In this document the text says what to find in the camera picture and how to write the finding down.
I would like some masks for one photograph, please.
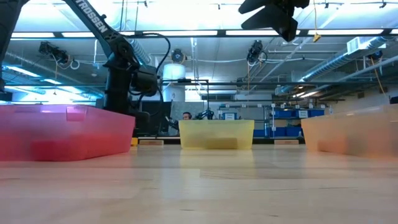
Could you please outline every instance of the yellow plastic bin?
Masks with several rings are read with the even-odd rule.
[[[251,149],[253,120],[179,121],[183,149]]]

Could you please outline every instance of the orange plastic bin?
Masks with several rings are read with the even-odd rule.
[[[77,161],[130,149],[135,117],[84,105],[0,106],[0,161]]]

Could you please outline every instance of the fluorescent light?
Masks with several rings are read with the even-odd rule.
[[[21,72],[21,73],[23,73],[25,75],[29,75],[29,76],[32,76],[32,77],[40,77],[40,75],[34,74],[34,73],[32,73],[30,71],[27,71],[27,70],[24,70],[22,68],[13,67],[13,66],[7,66],[7,68],[11,69],[11,70],[14,70],[16,72]]]
[[[226,35],[279,35],[274,30],[227,30],[225,32]]]
[[[49,82],[49,83],[53,83],[53,84],[56,84],[56,85],[59,85],[59,84],[61,84],[61,83],[60,83],[60,82],[58,82],[58,81],[51,80],[51,79],[48,79],[48,78],[46,78],[44,81],[46,81],[46,82]]]
[[[12,38],[52,38],[55,37],[51,32],[15,32],[11,35]]]
[[[375,35],[383,32],[382,29],[353,29],[353,30],[310,30],[309,35]]]
[[[5,88],[7,88],[9,90],[16,90],[16,91],[21,91],[24,93],[29,93],[29,94],[31,94],[31,93],[38,94],[34,91],[24,90],[24,89],[21,89],[20,87],[16,87],[16,86],[6,86]]]
[[[72,86],[61,86],[61,87],[58,87],[58,88],[63,89],[65,91],[68,91],[70,93],[74,93],[74,94],[83,93],[81,90],[79,90],[79,89],[77,89],[75,87],[72,87]]]
[[[136,34],[135,32],[120,32],[122,35],[134,35]]]
[[[301,96],[301,95],[303,95],[305,92],[302,92],[302,93],[297,93],[296,95],[293,95],[293,97],[295,98],[295,97],[299,97],[299,96]]]
[[[316,93],[318,93],[318,92],[315,91],[315,92],[307,93],[307,94],[305,94],[305,95],[300,96],[300,98],[306,98],[306,97],[312,96],[312,95],[314,95],[314,94],[316,94]]]
[[[64,32],[64,37],[94,37],[92,32]]]
[[[217,30],[145,31],[144,34],[157,33],[164,36],[217,35]]]

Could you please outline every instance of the person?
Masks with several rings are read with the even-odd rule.
[[[184,113],[182,113],[182,119],[183,120],[190,120],[190,119],[192,119],[192,114],[189,113],[189,112],[184,112]]]

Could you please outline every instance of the wooden tabletop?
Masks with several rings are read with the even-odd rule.
[[[391,223],[398,161],[304,146],[148,146],[78,162],[0,162],[0,223]]]

